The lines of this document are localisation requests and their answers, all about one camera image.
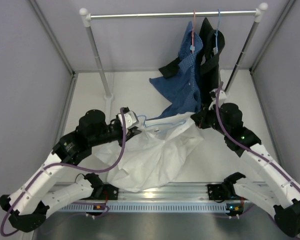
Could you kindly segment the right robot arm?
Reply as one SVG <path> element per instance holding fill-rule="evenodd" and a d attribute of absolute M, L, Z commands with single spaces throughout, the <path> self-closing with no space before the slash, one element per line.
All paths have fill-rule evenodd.
<path fill-rule="evenodd" d="M 243 113 L 234 103 L 220 107 L 204 106 L 191 116 L 200 129 L 212 128 L 224 136 L 226 146 L 244 157 L 247 164 L 266 183 L 259 186 L 247 175 L 235 172 L 222 182 L 229 198 L 242 197 L 264 210 L 289 237 L 300 234 L 300 184 L 269 154 L 261 139 L 244 126 Z"/>

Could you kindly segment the white shirt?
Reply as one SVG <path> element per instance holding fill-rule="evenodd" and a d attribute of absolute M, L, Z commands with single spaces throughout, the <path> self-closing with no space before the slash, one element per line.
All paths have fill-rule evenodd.
<path fill-rule="evenodd" d="M 108 172 L 106 181 L 135 193 L 174 181 L 187 157 L 203 141 L 191 119 L 192 112 L 179 115 L 187 116 L 186 123 L 164 133 L 146 131 L 139 123 L 141 133 L 126 142 L 122 157 L 117 143 L 103 145 L 95 153 L 97 159 L 108 166 L 119 160 Z"/>

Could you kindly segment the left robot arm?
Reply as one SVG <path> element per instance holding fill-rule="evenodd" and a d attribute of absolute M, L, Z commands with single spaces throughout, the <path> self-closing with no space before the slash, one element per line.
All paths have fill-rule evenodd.
<path fill-rule="evenodd" d="M 116 118 L 106 124 L 104 112 L 92 109 L 79 119 L 74 131 L 62 136 L 33 176 L 18 190 L 0 197 L 5 216 L 0 225 L 3 237 L 9 222 L 16 232 L 29 233 L 39 228 L 52 214 L 81 199 L 99 199 L 104 183 L 99 174 L 109 172 L 121 161 L 127 140 L 139 134 L 137 115 L 127 107 L 120 108 Z M 79 164 L 92 154 L 92 148 L 117 141 L 120 153 L 117 160 L 104 169 L 90 169 Z M 68 169 L 86 172 L 83 179 L 63 189 L 51 188 Z"/>

